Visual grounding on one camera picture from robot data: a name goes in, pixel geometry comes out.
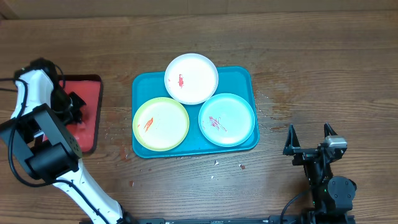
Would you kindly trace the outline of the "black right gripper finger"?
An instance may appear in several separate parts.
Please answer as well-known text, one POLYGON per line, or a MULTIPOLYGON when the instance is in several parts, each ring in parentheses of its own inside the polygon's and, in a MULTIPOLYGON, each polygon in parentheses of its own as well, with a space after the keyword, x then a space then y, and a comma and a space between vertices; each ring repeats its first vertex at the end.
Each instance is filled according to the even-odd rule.
POLYGON ((289 125, 287 140, 284 146, 283 155, 294 155, 300 149, 300 143, 297 138, 293 124, 289 125))
POLYGON ((323 128, 324 128, 325 137, 337 135, 337 133, 334 131, 334 129, 330 126, 329 123, 325 123, 323 128))

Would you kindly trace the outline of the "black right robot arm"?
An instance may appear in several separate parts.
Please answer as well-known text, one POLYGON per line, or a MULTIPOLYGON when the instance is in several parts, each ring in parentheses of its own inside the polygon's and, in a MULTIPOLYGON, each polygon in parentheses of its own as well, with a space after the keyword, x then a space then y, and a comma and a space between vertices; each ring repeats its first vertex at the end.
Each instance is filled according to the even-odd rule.
POLYGON ((333 128, 324 124, 324 141, 316 148, 304 149, 289 125, 283 155, 293 156, 292 164, 302 166, 308 179, 309 189, 299 193, 283 208, 280 223, 354 223, 347 212, 353 209, 357 185, 351 179, 334 176, 330 164, 340 160, 348 148, 346 139, 337 135, 333 128), (288 207, 306 194, 312 195, 312 208, 305 208, 300 215, 285 217, 288 207))

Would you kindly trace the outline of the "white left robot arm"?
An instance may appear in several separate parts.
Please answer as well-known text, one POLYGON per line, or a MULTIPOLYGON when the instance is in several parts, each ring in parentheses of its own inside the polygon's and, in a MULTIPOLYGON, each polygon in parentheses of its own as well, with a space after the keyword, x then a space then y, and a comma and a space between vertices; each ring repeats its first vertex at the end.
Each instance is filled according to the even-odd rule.
POLYGON ((137 223, 92 178, 84 154, 96 149, 103 84, 99 75, 64 75, 38 58, 11 79, 17 102, 1 124, 14 177, 33 187, 52 185, 66 193, 89 223, 137 223))

